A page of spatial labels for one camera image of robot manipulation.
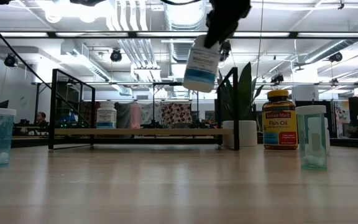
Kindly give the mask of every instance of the ceiling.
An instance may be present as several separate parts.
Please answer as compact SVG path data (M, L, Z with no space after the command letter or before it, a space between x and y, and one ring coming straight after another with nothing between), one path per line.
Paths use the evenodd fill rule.
M325 32L345 32L355 31L358 25L358 0L343 0L345 8L339 10L340 0L262 0L252 1L252 10L246 19L239 22L237 30L241 31L325 31ZM129 1L127 3L127 21L129 24ZM164 6L159 0L146 1L146 24L149 30L167 30L165 22ZM94 22L83 22L73 12L69 17L63 16L59 22L51 23L45 18L45 9L40 8L37 1L18 0L11 2L8 6L0 6L0 30L30 30L30 31L75 31L75 30L97 30L106 31L105 15L110 15L110 9L100 7L100 13ZM206 4L206 12L211 10L211 6ZM200 30L207 30L204 19ZM73 59L71 55L64 54L62 51L63 42L72 41L75 45L85 44L89 48L89 58L100 68L109 73L109 76L120 82L134 81L130 75L132 62L125 52L122 52L120 62L112 62L110 54L115 47L122 47L117 39L9 39L9 43L14 46L23 58L30 63L42 63L44 60L53 62L52 64L68 71L70 74L87 81L95 81L92 72L83 63ZM170 55L169 40L152 39L151 46L158 66L160 67L161 78L167 78L174 73L181 73L185 65L177 64ZM234 39L231 40L232 56L225 63L220 64L219 69L223 74L230 71L231 67L237 66L239 70L248 63L252 62L253 76L259 77L258 82L270 81L270 77L275 73L282 73L285 82L294 82L294 76L308 82L308 74L317 73L318 81L328 82L332 77L340 76L346 72L358 70L358 43L341 50L343 60L331 64L328 61L319 61L311 65L304 66L305 70L297 75L296 67L291 67L290 62L296 62L297 55L305 55L315 51L331 40L290 40L290 39ZM9 53L4 43L0 40L0 56ZM358 73L348 76L342 82L358 82Z

